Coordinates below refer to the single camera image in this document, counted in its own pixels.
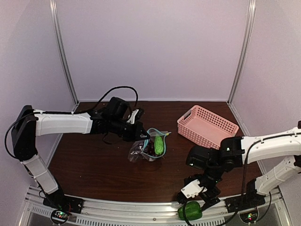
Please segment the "clear zip top bag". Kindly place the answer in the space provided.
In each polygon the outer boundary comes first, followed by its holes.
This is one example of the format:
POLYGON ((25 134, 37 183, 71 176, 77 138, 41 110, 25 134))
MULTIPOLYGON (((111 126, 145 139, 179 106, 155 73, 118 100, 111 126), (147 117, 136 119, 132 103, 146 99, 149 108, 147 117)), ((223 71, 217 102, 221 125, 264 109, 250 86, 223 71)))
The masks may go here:
POLYGON ((128 154, 128 160, 130 162, 137 162, 141 159, 152 162, 164 157, 166 154, 166 137, 172 132, 150 128, 147 130, 147 133, 149 135, 148 139, 136 141, 132 145, 128 154))

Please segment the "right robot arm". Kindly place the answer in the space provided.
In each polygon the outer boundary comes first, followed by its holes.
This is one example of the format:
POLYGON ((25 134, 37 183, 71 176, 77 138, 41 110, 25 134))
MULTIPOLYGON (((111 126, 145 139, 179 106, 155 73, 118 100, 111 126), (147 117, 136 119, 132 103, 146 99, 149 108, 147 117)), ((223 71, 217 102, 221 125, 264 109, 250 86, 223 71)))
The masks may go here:
POLYGON ((290 177, 301 172, 301 127, 261 137, 229 137, 221 141, 219 149, 195 146, 191 148, 186 164, 202 170, 184 180, 184 187, 177 195, 177 201, 184 203, 188 199, 200 196, 206 210, 220 202, 220 190, 217 183, 225 172, 264 159, 283 156, 284 159, 266 174, 246 182, 243 172, 242 194, 227 198, 229 213, 255 208, 265 204, 269 192, 290 177))

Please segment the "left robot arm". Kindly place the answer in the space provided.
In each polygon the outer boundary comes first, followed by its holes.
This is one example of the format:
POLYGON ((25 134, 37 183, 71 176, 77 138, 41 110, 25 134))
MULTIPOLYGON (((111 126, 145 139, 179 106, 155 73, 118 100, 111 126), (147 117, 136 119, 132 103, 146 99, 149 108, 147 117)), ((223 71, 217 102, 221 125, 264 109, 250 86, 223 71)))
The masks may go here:
POLYGON ((38 154, 36 137, 49 134, 108 134, 113 133, 127 142, 147 140, 148 132, 139 121, 144 110, 130 110, 130 104, 112 97, 100 110, 85 112, 48 112, 34 110, 26 105, 17 120, 8 129, 11 132, 13 157, 18 159, 41 186, 45 196, 57 209, 67 206, 68 200, 62 188, 38 154))

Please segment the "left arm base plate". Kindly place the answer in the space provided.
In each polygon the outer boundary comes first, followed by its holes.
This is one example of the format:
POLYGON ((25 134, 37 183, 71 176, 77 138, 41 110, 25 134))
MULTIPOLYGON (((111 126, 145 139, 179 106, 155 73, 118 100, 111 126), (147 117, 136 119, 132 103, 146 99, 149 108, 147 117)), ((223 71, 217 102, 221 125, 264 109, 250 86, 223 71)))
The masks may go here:
POLYGON ((67 213, 80 214, 83 207, 84 200, 77 197, 67 196, 60 192, 54 192, 53 194, 44 193, 43 205, 62 210, 67 213))

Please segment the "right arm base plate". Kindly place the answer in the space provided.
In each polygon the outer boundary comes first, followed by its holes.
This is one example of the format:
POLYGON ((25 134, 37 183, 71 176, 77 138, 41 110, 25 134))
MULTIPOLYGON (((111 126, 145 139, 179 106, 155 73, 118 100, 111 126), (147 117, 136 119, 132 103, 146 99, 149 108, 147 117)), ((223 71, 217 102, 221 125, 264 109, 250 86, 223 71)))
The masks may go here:
POLYGON ((255 208, 265 204, 265 196, 244 194, 224 200, 228 213, 255 208))

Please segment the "dark red grape bunch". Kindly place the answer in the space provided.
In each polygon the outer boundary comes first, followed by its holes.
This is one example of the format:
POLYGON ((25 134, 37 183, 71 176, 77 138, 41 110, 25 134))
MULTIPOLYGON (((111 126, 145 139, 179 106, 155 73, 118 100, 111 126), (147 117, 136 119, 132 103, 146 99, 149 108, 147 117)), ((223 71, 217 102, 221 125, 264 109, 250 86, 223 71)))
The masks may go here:
POLYGON ((146 145, 144 144, 144 141, 137 141, 133 144, 132 148, 130 149, 130 155, 142 154, 156 156, 153 141, 149 141, 146 145))

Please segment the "green chayote squash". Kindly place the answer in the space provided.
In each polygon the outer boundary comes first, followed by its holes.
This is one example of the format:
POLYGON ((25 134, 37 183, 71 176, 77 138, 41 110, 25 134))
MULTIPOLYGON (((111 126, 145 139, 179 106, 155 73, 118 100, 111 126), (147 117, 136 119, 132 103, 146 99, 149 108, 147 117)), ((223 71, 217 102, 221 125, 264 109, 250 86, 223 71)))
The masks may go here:
POLYGON ((203 216, 200 204, 197 201, 191 201, 186 204, 185 214, 186 219, 189 221, 200 219, 203 216))

